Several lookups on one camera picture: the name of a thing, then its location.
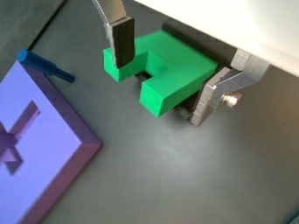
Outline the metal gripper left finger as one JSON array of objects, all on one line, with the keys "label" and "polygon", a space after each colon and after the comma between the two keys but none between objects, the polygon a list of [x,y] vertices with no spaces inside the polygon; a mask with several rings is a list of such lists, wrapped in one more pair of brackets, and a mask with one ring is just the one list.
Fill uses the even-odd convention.
[{"label": "metal gripper left finger", "polygon": [[123,0],[91,0],[102,16],[117,68],[135,58],[135,19],[127,15]]}]

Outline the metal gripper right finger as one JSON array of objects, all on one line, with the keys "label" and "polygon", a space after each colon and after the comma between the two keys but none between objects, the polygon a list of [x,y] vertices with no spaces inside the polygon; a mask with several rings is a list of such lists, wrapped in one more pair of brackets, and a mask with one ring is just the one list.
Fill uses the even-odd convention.
[{"label": "metal gripper right finger", "polygon": [[201,126],[221,104],[234,108],[241,99],[240,90],[261,82],[270,63],[249,52],[238,49],[232,67],[224,67],[206,82],[190,121]]}]

